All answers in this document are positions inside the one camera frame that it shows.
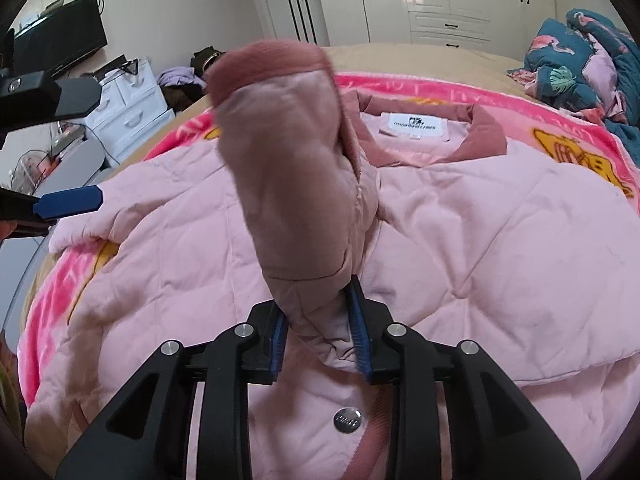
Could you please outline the white drawer chest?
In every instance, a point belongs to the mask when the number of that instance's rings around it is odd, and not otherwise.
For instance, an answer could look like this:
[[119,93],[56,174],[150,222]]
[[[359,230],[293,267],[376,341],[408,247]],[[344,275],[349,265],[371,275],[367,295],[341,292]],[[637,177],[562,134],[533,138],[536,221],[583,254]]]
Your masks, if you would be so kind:
[[101,81],[100,104],[81,123],[104,148],[111,167],[128,157],[175,118],[148,58],[136,58],[129,70],[112,70]]

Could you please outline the blue flamingo quilt pile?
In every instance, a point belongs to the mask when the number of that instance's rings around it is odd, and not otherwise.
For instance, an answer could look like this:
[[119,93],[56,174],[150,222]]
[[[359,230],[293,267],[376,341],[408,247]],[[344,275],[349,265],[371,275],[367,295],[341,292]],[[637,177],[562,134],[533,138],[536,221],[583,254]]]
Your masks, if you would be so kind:
[[639,161],[639,47],[605,16],[573,9],[565,23],[548,18],[509,76],[528,96],[603,126]]

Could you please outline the dark clothes pile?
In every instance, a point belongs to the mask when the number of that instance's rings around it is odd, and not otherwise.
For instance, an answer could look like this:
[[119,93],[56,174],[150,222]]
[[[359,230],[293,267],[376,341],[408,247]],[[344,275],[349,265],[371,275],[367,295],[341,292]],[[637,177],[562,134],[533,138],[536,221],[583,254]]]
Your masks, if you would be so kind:
[[160,91],[168,107],[176,115],[205,96],[207,84],[204,74],[223,55],[224,51],[209,46],[195,52],[189,66],[171,67],[157,76],[156,81]]

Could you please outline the tan bed cover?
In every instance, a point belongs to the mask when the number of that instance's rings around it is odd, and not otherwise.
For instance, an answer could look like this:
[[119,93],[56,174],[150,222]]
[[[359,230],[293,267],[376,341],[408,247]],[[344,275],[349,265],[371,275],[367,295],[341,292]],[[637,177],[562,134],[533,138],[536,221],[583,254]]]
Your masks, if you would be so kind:
[[[506,74],[507,70],[520,66],[521,62],[480,51],[457,49],[450,47],[429,46],[428,44],[358,44],[348,47],[323,48],[330,58],[334,70],[341,72],[361,72],[415,76],[443,81],[467,84],[476,88],[510,94],[533,102],[526,96],[524,87]],[[126,167],[140,162],[152,151],[172,130],[179,128],[184,122],[203,113],[208,98],[198,102],[180,113],[159,132],[151,136],[141,148],[112,172],[118,174]],[[22,324],[25,324],[28,310],[36,293],[59,256],[48,256],[48,245],[44,244],[44,260],[36,267],[37,274],[27,282],[29,290],[22,304]]]

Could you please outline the black wall television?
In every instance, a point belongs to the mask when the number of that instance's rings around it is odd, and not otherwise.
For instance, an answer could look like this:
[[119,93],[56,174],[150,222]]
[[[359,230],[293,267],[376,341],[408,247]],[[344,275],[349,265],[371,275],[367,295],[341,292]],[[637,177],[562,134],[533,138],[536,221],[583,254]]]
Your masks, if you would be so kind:
[[14,72],[60,76],[107,46],[99,0],[74,0],[14,38]]

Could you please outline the pink quilted jacket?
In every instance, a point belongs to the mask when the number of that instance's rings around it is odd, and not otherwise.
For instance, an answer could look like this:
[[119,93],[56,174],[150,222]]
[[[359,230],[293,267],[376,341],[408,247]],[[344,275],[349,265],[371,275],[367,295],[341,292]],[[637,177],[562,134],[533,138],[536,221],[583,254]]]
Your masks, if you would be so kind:
[[639,404],[639,216],[609,171],[558,162],[559,131],[476,104],[340,93],[314,46],[263,42],[209,76],[215,140],[151,156],[62,221],[54,252],[111,242],[50,356],[21,348],[28,452],[53,472],[164,340],[199,344],[280,300],[283,377],[250,390],[261,479],[377,479],[385,396],[356,372],[338,291],[428,339],[476,340],[584,478]]

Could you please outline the white wardrobe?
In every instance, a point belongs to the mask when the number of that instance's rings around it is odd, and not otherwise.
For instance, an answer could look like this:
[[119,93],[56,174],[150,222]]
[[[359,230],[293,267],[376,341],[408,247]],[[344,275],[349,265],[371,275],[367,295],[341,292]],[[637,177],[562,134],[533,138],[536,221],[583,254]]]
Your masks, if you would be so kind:
[[321,0],[329,43],[434,44],[522,58],[555,0]]

